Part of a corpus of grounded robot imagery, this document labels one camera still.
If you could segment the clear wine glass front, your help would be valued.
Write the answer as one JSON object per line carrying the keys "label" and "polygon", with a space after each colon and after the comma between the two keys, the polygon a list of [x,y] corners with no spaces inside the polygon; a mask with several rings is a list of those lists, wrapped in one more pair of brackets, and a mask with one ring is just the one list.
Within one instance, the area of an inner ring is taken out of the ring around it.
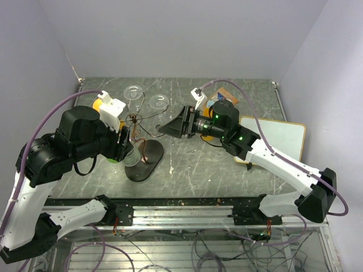
{"label": "clear wine glass front", "polygon": [[125,153],[122,161],[126,167],[135,166],[141,160],[141,153],[135,145],[131,145],[128,151]]}

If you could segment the green plastic wine glass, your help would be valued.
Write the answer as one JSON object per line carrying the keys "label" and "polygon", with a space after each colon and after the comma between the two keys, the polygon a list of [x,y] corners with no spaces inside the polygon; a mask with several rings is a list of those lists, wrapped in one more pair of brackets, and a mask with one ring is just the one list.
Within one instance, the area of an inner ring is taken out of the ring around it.
{"label": "green plastic wine glass", "polygon": [[117,160],[114,160],[114,159],[107,159],[110,163],[113,163],[113,164],[116,164],[116,163],[119,163]]}

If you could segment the orange plastic wine glass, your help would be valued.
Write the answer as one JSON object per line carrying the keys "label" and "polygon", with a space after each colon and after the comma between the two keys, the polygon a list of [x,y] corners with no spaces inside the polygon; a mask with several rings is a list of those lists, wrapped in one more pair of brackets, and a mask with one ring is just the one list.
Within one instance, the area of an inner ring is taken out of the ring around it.
{"label": "orange plastic wine glass", "polygon": [[[209,117],[211,118],[212,117],[212,113],[213,113],[213,110],[210,108],[210,107],[206,107],[203,111],[202,111],[202,115],[204,117]],[[206,136],[206,135],[202,135],[201,136],[202,140],[203,141],[206,141],[206,142],[210,142],[211,140],[213,140],[213,137],[211,136]]]}

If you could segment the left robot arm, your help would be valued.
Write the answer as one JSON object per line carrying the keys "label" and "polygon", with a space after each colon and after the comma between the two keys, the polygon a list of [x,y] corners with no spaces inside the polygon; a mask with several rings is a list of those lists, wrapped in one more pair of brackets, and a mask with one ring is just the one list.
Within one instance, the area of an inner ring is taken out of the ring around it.
{"label": "left robot arm", "polygon": [[21,166],[25,177],[1,242],[1,259],[6,264],[34,258],[48,251],[61,237],[79,227],[100,223],[109,225],[120,219],[121,209],[105,195],[82,206],[57,214],[42,211],[48,195],[63,174],[76,164],[102,155],[120,162],[132,149],[128,127],[112,130],[100,114],[87,106],[76,106],[63,112],[55,133],[35,139],[29,152],[21,150],[16,162],[16,179]]}

